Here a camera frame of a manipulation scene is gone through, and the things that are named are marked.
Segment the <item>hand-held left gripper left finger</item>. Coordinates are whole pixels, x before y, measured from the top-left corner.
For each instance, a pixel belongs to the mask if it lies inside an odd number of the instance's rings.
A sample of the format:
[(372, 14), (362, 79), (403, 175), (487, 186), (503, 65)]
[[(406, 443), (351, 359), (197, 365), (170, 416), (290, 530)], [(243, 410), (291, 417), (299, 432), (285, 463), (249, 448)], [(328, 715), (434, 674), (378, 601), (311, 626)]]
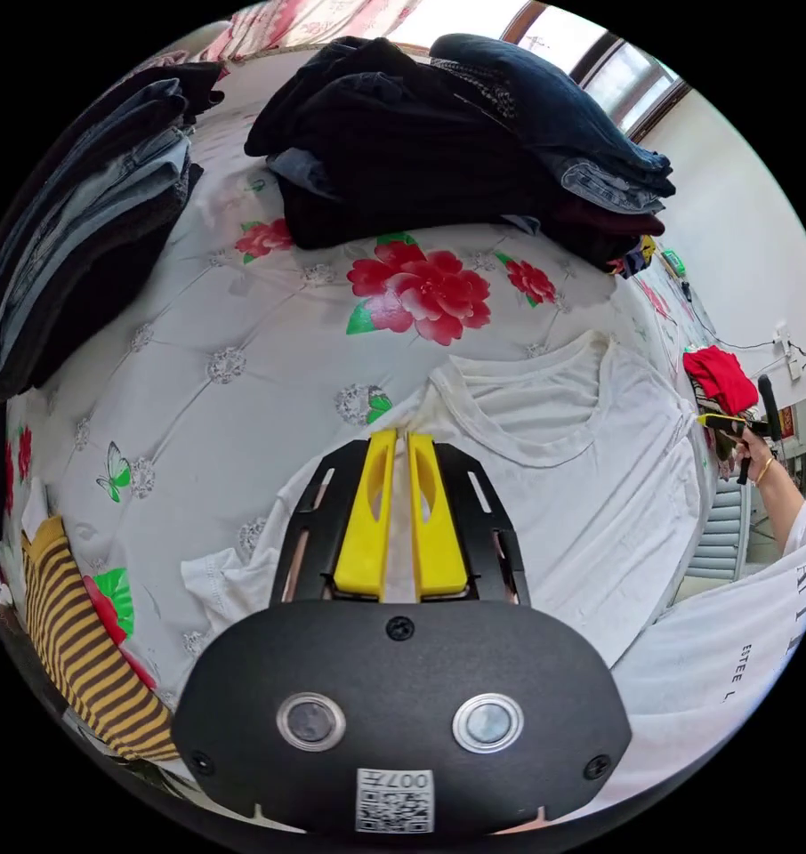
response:
[(334, 587), (346, 597), (382, 598), (391, 526), (391, 494), (397, 432), (374, 432), (352, 500), (334, 568)]

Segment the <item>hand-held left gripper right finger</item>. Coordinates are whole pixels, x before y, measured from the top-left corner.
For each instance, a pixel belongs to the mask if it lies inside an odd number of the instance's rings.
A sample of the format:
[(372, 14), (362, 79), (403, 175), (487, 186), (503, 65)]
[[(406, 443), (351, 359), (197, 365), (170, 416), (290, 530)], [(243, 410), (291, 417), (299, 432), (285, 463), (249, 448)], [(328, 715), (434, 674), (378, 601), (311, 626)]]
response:
[(432, 436), (407, 435), (411, 550), (418, 597), (460, 597), (468, 586)]

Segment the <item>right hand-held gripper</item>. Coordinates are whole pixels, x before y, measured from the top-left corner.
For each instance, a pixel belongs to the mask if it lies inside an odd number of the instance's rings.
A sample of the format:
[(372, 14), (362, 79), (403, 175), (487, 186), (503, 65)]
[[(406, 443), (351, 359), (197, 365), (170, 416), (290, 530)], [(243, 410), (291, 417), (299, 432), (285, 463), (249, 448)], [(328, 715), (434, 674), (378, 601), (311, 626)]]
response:
[(703, 413), (698, 416), (698, 422), (707, 429), (712, 429), (716, 444), (722, 446), (722, 451), (725, 453), (723, 459), (730, 463), (734, 463), (735, 461), (737, 438), (745, 426), (755, 434), (763, 436), (767, 443), (771, 437), (770, 425), (763, 420), (717, 413)]

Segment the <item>person's right hand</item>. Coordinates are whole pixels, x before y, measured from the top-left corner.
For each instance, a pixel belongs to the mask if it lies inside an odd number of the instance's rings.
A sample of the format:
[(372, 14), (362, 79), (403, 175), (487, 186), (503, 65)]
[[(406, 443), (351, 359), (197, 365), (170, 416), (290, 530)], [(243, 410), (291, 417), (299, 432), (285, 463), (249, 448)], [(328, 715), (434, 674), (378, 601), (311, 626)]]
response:
[(775, 457), (765, 438), (744, 426), (737, 438), (736, 460), (739, 480), (757, 484)]

